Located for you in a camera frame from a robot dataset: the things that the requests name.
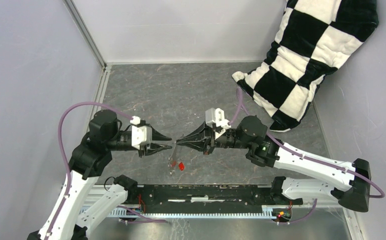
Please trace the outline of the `large metal keyring plate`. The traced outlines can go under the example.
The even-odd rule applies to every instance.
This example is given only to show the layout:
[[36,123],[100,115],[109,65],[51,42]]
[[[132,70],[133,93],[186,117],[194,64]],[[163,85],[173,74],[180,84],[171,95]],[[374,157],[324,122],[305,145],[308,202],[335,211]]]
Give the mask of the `large metal keyring plate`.
[[168,158],[168,168],[169,168],[169,175],[170,176],[174,175],[176,170],[179,170],[178,168],[176,168],[175,170],[171,170],[170,167],[169,167],[170,162],[171,161],[183,162],[181,160],[181,158],[180,158],[181,147],[176,144],[176,141],[177,141],[177,139],[174,141],[174,146],[173,146],[173,149],[172,149],[172,153],[171,153],[171,155]]

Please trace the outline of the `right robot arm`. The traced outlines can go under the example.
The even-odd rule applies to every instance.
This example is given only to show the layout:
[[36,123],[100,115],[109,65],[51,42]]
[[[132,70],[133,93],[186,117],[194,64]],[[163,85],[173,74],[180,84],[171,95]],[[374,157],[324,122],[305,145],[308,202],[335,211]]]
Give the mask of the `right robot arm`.
[[204,122],[176,144],[205,155],[215,148],[246,149],[245,157],[254,165],[309,177],[305,180],[275,178],[269,196],[276,204],[287,200],[321,199],[337,201],[355,212],[369,211],[371,170],[367,160],[340,161],[303,151],[270,136],[267,126],[257,116],[244,117],[236,128]]

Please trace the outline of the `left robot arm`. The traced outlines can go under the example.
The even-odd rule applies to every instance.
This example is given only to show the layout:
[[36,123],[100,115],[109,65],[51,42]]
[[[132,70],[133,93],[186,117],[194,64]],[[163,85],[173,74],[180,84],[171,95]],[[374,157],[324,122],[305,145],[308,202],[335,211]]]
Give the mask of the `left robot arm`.
[[131,130],[122,130],[117,113],[102,109],[89,122],[89,131],[72,151],[66,163],[67,175],[58,200],[43,227],[28,235],[29,240],[87,240],[117,206],[138,198],[136,181],[117,178],[114,184],[86,211],[81,209],[113,151],[137,151],[139,157],[171,148],[171,141],[139,117],[130,121]]

